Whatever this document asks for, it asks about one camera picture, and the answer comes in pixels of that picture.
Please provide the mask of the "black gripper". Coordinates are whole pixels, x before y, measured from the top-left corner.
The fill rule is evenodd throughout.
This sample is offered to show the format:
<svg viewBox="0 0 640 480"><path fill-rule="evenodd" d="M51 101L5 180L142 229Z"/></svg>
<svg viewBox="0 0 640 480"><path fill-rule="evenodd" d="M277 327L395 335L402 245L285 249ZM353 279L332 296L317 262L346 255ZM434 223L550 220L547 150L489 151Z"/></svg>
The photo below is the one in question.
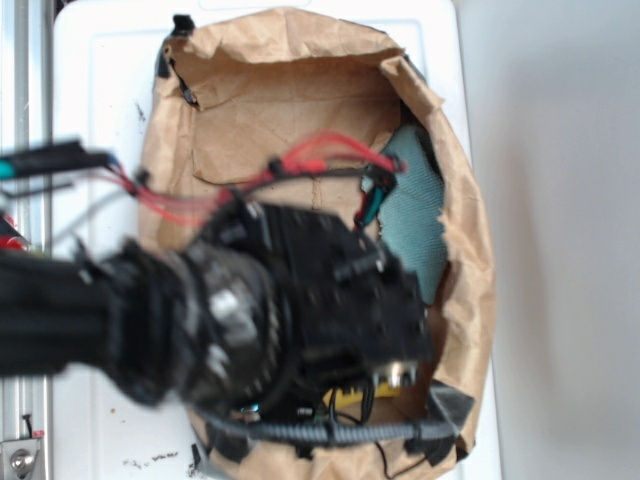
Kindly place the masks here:
<svg viewBox="0 0 640 480"><path fill-rule="evenodd" d="M433 357L417 276L336 215L251 203L239 248L280 292L301 386L326 391L415 384Z"/></svg>

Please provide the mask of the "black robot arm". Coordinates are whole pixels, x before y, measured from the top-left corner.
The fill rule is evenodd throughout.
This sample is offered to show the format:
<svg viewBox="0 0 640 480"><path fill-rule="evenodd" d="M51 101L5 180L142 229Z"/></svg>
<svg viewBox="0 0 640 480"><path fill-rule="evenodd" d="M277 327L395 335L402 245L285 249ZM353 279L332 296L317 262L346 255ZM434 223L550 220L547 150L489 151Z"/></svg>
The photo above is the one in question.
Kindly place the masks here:
<svg viewBox="0 0 640 480"><path fill-rule="evenodd" d="M335 215L233 202L183 249L92 262L1 255L1 372L101 369L203 412L412 383L433 355L415 274Z"/></svg>

